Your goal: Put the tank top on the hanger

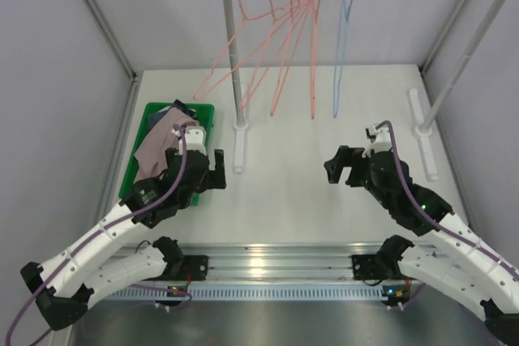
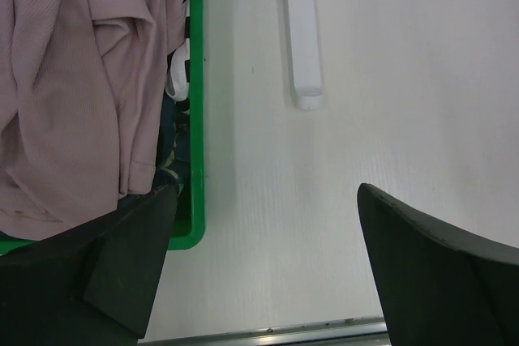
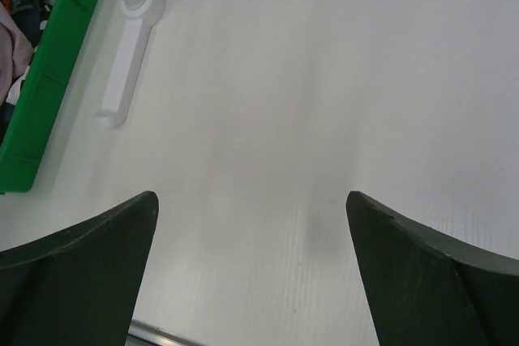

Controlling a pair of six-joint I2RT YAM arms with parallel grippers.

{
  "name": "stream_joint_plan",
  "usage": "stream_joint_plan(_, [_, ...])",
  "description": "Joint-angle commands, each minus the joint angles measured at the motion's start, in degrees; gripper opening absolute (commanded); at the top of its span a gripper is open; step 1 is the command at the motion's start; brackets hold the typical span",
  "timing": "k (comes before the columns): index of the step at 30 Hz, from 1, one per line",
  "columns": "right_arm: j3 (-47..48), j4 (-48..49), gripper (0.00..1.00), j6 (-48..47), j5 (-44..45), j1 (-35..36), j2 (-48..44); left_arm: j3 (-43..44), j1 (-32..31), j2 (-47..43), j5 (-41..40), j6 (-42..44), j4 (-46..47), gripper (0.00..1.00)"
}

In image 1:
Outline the mauve tank top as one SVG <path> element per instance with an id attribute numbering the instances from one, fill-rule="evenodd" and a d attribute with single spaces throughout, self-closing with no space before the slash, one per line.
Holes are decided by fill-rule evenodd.
<path id="1" fill-rule="evenodd" d="M 199 122 L 171 109 L 146 135 L 144 141 L 134 154 L 139 170 L 135 182 L 156 177 L 167 168 L 165 152 L 169 148 L 178 147 L 178 138 L 171 133 L 175 125 L 198 126 Z"/>

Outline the blue wire hanger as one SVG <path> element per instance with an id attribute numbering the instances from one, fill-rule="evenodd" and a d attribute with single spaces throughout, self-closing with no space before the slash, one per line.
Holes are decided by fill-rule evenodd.
<path id="1" fill-rule="evenodd" d="M 347 56 L 350 14 L 354 0 L 341 0 L 337 26 L 336 50 L 332 82 L 332 117 L 337 118 L 340 111 L 341 83 Z"/>

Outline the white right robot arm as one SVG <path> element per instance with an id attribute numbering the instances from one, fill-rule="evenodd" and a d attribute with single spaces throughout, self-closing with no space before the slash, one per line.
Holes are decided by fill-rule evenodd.
<path id="1" fill-rule="evenodd" d="M 457 301 L 506 345 L 518 343 L 518 270 L 464 223 L 436 192 L 415 184 L 409 166 L 391 150 L 341 146 L 324 163 L 331 184 L 350 169 L 346 185 L 367 190 L 402 228 L 449 257 L 445 263 L 417 244 L 393 235 L 371 260 L 382 280 L 416 279 Z"/>

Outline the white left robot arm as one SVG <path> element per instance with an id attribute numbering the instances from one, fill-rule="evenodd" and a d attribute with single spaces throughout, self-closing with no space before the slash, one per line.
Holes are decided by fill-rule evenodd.
<path id="1" fill-rule="evenodd" d="M 21 269 L 51 330 L 69 327 L 118 290 L 142 280 L 173 279 L 181 274 L 184 255 L 170 237 L 160 237 L 136 254 L 110 261 L 131 240 L 189 207 L 196 194 L 226 188 L 221 149 L 214 152 L 213 169 L 210 159 L 196 150 L 170 148 L 166 159 L 165 170 L 137 181 L 77 242 L 50 260 L 30 262 Z"/>

